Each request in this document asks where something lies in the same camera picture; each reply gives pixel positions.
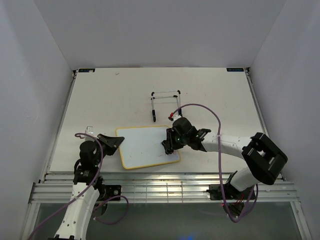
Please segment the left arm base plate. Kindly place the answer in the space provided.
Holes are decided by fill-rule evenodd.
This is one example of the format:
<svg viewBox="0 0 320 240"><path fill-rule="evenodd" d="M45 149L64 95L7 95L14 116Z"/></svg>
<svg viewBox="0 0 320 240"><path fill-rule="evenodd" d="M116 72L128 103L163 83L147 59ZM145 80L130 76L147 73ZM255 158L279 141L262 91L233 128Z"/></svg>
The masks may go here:
<svg viewBox="0 0 320 240"><path fill-rule="evenodd" d="M97 201L105 201L107 199L112 199L112 201L119 201L119 196L122 192L122 186L121 185L104 185L102 184L101 187L98 188L99 191L99 197Z"/></svg>

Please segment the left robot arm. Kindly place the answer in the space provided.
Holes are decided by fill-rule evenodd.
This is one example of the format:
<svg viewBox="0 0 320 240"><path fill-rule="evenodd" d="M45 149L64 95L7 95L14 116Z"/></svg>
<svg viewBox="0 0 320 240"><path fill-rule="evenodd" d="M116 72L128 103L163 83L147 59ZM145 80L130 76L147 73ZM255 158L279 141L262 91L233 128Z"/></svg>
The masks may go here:
<svg viewBox="0 0 320 240"><path fill-rule="evenodd" d="M93 213L110 201L124 199L120 185L105 185L101 176L105 156L112 156L125 140L123 136L110 137L98 134L77 133L76 137L86 137L79 146L79 159L74 165L71 198L63 208L66 210L56 231L54 240L84 240L91 219L103 223Z"/></svg>

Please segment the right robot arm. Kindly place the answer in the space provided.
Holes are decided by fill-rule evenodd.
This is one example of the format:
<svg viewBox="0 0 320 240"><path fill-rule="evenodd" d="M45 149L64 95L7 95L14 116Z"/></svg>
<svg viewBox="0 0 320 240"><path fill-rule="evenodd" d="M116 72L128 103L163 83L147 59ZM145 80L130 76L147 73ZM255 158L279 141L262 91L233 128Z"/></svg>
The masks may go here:
<svg viewBox="0 0 320 240"><path fill-rule="evenodd" d="M216 152L244 160L247 166L232 173L215 191L220 199L237 199L258 183L273 185L288 162L286 154L262 132L251 137L218 135L207 128L196 129L185 117L173 122L161 144L167 155L188 146L195 151Z"/></svg>

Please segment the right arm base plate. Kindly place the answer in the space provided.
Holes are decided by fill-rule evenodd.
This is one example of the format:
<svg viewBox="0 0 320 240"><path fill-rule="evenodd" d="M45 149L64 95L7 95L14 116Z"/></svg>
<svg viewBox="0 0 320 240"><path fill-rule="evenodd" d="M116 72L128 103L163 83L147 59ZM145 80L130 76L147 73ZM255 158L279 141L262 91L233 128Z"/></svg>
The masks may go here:
<svg viewBox="0 0 320 240"><path fill-rule="evenodd" d="M231 185L224 185L224 194L226 200L254 200L256 198L255 192L249 197L252 188L246 188L243 191L238 191ZM206 192L209 193L209 198L211 200L223 200L222 188L220 184L210 184Z"/></svg>

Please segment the yellow framed whiteboard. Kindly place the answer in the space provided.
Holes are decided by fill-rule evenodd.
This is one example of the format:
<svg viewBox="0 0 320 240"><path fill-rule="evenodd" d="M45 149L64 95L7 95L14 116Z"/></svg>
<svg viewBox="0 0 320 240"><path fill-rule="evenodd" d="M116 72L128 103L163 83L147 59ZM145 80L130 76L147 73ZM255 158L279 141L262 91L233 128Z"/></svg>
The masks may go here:
<svg viewBox="0 0 320 240"><path fill-rule="evenodd" d="M162 146L168 128L167 125L117 128L116 136L124 137L119 147L123 168L133 170L180 162L181 155L177 150L166 154Z"/></svg>

